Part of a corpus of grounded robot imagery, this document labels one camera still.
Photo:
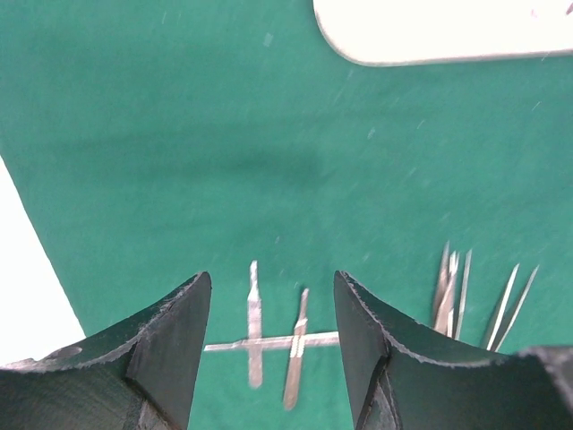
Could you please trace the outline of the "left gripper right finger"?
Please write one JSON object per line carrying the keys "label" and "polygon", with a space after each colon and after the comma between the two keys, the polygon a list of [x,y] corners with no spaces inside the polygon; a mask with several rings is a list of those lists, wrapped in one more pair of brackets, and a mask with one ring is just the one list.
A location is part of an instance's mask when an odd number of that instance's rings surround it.
{"label": "left gripper right finger", "polygon": [[453,340],[334,275],[356,429],[570,429],[572,348],[503,355]]}

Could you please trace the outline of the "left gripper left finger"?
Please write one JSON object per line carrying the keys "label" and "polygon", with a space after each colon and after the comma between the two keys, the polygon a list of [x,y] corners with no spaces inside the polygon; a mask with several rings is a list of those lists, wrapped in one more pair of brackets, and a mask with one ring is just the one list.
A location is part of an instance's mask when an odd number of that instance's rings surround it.
{"label": "left gripper left finger", "polygon": [[40,359],[1,367],[3,429],[185,429],[211,277]]}

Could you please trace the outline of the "steel blunt tweezers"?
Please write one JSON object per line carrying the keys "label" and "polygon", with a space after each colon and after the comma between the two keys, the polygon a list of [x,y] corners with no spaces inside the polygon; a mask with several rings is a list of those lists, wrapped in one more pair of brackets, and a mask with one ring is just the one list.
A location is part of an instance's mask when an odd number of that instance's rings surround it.
{"label": "steel blunt tweezers", "polygon": [[435,331],[454,340],[460,339],[466,310],[471,260],[472,251],[469,250],[466,253],[461,290],[457,296],[459,253],[449,251],[449,241],[444,245],[440,258],[437,287],[433,297],[432,325]]}

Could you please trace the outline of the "thin steel probe rod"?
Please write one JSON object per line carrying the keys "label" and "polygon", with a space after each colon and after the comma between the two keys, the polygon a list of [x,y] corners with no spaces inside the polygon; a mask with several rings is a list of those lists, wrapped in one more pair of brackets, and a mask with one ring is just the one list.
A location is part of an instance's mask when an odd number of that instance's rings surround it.
{"label": "thin steel probe rod", "polygon": [[[255,340],[244,339],[231,343],[209,344],[204,347],[205,352],[229,351],[236,349],[248,349],[250,347],[262,347],[263,349],[290,349],[294,335],[260,338]],[[327,347],[339,344],[337,331],[307,333],[301,337],[306,347]]]}

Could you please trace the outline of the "steel fine-point tweezers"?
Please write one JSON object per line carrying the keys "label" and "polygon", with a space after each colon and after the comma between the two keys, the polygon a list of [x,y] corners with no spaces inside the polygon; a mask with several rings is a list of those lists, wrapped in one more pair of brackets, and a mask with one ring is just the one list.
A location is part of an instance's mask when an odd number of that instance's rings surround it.
{"label": "steel fine-point tweezers", "polygon": [[535,276],[539,270],[536,266],[531,272],[527,283],[520,290],[517,298],[511,302],[510,296],[514,288],[517,272],[520,264],[518,263],[509,275],[509,280],[498,299],[496,306],[492,312],[489,320],[488,327],[485,331],[482,341],[482,347],[486,350],[498,352],[501,345],[508,337],[511,328],[513,327],[517,316],[525,303],[526,297],[535,280]]}

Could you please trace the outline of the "steel scalpel handle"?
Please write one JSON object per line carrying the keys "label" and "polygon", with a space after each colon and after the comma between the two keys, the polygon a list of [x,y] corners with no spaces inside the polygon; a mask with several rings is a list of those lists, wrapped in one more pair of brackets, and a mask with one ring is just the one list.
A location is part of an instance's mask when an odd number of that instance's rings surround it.
{"label": "steel scalpel handle", "polygon": [[248,348],[249,384],[257,389],[262,385],[262,349],[258,340],[262,335],[262,306],[258,287],[258,263],[253,260],[250,264],[250,291],[247,297],[248,340],[252,345]]}
{"label": "steel scalpel handle", "polygon": [[285,410],[292,410],[298,399],[304,355],[304,336],[307,332],[308,326],[308,296],[309,289],[305,288],[301,295],[299,315],[294,327],[294,334],[289,353],[286,384],[283,395],[283,406]]}

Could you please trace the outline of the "green surgical cloth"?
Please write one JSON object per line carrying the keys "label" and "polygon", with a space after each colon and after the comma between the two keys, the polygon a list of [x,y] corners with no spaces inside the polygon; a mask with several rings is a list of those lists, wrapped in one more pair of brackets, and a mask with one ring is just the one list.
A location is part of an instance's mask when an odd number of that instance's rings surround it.
{"label": "green surgical cloth", "polygon": [[336,327],[347,271],[422,324],[471,254],[461,338],[572,342],[572,59],[367,67],[308,1],[4,1],[1,156],[86,335],[193,274],[206,340]]}

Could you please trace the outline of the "steel instrument tray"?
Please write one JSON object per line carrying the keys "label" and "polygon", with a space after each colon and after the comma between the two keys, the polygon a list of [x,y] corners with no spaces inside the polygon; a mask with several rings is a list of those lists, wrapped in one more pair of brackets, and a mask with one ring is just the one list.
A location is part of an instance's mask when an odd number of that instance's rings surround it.
{"label": "steel instrument tray", "polygon": [[563,56],[570,1],[315,1],[322,37],[370,67]]}

